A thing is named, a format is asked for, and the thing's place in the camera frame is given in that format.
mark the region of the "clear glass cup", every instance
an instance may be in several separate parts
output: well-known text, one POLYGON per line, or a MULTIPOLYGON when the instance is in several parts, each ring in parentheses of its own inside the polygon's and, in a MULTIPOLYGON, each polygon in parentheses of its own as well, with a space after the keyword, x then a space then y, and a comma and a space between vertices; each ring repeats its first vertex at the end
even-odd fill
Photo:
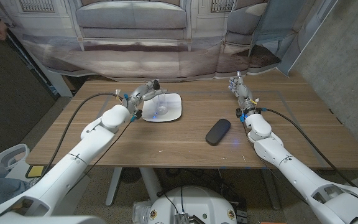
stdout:
POLYGON ((155 96, 153 98, 153 103, 155 106, 155 115, 164 115, 168 113, 168 104, 165 100, 165 93, 155 96))

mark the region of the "white plate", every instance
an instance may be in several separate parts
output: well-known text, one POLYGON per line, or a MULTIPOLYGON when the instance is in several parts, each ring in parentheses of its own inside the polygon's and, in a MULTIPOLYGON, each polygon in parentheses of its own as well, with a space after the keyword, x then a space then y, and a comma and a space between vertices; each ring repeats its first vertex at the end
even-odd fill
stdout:
POLYGON ((142 118, 150 122, 173 121, 181 116, 181 98, 179 94, 165 94, 168 112, 164 115, 155 114, 155 105, 153 100, 145 101, 143 104, 142 118))

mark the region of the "couch image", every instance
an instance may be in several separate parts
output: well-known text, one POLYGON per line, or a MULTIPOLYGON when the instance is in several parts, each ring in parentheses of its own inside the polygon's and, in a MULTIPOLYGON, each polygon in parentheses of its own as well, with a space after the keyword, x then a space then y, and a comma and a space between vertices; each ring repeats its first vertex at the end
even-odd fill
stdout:
POLYGON ((262 17, 267 0, 236 0, 227 17, 224 44, 250 45, 252 34, 262 17))
POLYGON ((178 45, 191 50, 191 0, 68 0, 78 42, 178 45))

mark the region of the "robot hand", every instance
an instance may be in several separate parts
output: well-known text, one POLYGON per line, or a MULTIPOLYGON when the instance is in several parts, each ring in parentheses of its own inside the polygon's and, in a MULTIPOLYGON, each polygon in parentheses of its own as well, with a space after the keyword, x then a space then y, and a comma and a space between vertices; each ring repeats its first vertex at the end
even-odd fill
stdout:
POLYGON ((155 96, 166 92, 167 90, 160 88, 158 80, 153 80, 136 88, 130 96, 125 94, 122 105, 128 109, 130 114, 135 114, 138 112, 137 106, 142 101, 151 100, 155 96))
POLYGON ((255 109, 255 104, 252 101, 252 93, 247 86, 244 85, 240 71, 237 71, 237 78, 230 78, 229 83, 229 89, 237 97, 240 105, 240 114, 252 114, 255 109))

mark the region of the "person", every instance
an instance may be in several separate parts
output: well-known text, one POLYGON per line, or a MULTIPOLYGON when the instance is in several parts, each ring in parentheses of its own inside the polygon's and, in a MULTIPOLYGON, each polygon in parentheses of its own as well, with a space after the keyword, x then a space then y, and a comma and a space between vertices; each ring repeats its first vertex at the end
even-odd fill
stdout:
POLYGON ((6 40, 7 37, 7 25, 0 21, 0 40, 6 40))

